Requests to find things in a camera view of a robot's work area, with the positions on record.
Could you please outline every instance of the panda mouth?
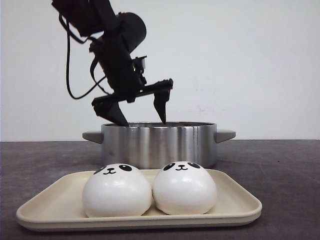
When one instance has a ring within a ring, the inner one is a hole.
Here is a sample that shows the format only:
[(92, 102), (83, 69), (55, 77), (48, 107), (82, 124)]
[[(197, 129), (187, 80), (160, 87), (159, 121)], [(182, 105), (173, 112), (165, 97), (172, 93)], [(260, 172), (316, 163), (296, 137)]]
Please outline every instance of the panda mouth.
[(188, 170), (188, 168), (184, 169), (184, 167), (181, 167), (180, 169), (175, 169), (177, 171), (180, 171), (180, 170)]
[(107, 174), (115, 174), (116, 173), (116, 171), (114, 171), (114, 172), (112, 172), (112, 171), (109, 171), (109, 172), (107, 172), (107, 173), (103, 173), (104, 175), (107, 175)]

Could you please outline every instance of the black eye patch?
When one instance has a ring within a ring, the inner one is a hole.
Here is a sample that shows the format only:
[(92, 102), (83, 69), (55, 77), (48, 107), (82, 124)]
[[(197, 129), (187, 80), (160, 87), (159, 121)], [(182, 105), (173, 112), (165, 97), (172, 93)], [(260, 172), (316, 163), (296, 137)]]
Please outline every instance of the black eye patch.
[(198, 164), (194, 163), (194, 162), (188, 162), (188, 164), (189, 164), (191, 167), (194, 167), (194, 168), (196, 168), (196, 169), (199, 169), (199, 168), (200, 168), (200, 166), (199, 166)]
[(128, 165), (120, 165), (119, 168), (127, 172), (130, 172), (132, 170), (132, 168)]
[(106, 167), (107, 167), (107, 165), (100, 167), (97, 171), (94, 172), (94, 174), (97, 174), (98, 172), (101, 172), (101, 171), (102, 171), (103, 169), (105, 169)]
[(170, 169), (170, 168), (172, 168), (174, 165), (175, 165), (175, 163), (174, 163), (174, 162), (173, 162), (173, 163), (168, 164), (167, 166), (165, 166), (165, 167), (163, 168), (163, 171), (167, 171), (167, 170), (169, 170), (169, 169)]

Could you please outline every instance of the pot rim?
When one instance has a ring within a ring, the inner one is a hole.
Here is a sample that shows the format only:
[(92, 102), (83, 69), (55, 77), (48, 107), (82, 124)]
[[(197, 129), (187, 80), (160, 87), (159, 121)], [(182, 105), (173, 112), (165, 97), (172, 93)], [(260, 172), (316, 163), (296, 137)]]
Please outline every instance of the pot rim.
[(217, 125), (212, 122), (202, 121), (167, 121), (166, 124), (157, 121), (137, 121), (129, 122), (129, 126), (118, 126), (114, 123), (102, 124), (101, 127), (114, 127), (126, 129), (171, 129), (171, 128), (187, 128), (187, 127), (208, 127)]

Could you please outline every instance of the pot handle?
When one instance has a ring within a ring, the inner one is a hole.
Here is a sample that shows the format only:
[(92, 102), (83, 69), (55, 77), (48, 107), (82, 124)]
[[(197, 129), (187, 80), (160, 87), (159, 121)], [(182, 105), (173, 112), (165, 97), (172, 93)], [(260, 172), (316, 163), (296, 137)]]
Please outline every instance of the pot handle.
[(224, 141), (227, 141), (229, 139), (233, 139), (236, 136), (236, 132), (232, 130), (227, 129), (218, 129), (216, 131), (216, 135), (214, 136), (215, 142), (222, 143)]
[(85, 140), (97, 143), (97, 144), (102, 144), (104, 141), (104, 135), (100, 131), (86, 131), (82, 133), (82, 137)]

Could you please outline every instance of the tray rim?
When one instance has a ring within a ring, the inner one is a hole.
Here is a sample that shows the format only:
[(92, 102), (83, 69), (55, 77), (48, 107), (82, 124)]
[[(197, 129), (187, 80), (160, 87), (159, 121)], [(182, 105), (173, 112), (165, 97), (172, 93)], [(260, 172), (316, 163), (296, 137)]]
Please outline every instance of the tray rim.
[[(143, 172), (158, 172), (160, 169), (141, 169)], [(78, 171), (74, 173), (70, 173), (67, 175), (64, 175), (57, 179), (54, 183), (43, 189), (41, 192), (39, 192), (37, 195), (26, 201), (23, 205), (21, 205), (17, 211), (16, 211), (16, 218), (17, 221), (27, 224), (64, 224), (64, 223), (108, 223), (108, 222), (133, 222), (133, 221), (151, 221), (151, 220), (185, 220), (185, 219), (193, 219), (193, 220), (199, 220), (199, 219), (241, 219), (241, 218), (247, 218), (247, 217), (254, 217), (253, 220), (249, 221), (248, 223), (254, 221), (261, 215), (262, 211), (262, 203), (259, 199), (257, 199), (254, 195), (252, 195), (248, 190), (246, 190), (244, 187), (242, 187), (239, 183), (237, 183), (232, 177), (230, 177), (228, 174), (226, 174), (223, 171), (215, 170), (215, 169), (206, 169), (208, 172), (219, 172), (219, 174), (225, 175), (229, 180), (232, 181), (233, 184), (237, 185), (237, 187), (241, 188), (242, 191), (246, 192), (246, 194), (250, 195), (250, 197), (257, 203), (257, 208), (251, 211), (243, 212), (243, 213), (229, 213), (229, 214), (180, 214), (180, 215), (145, 215), (145, 216), (112, 216), (112, 217), (77, 217), (77, 218), (70, 218), (70, 219), (56, 219), (56, 220), (37, 220), (32, 217), (27, 217), (22, 214), (22, 210), (24, 206), (26, 206), (29, 202), (31, 202), (33, 199), (38, 198), (40, 195), (44, 194), (46, 190), (49, 188), (52, 188), (54, 185), (59, 184), (59, 182), (64, 178), (69, 178), (72, 175), (78, 175), (78, 174), (84, 174), (84, 173), (94, 173), (95, 171)]]

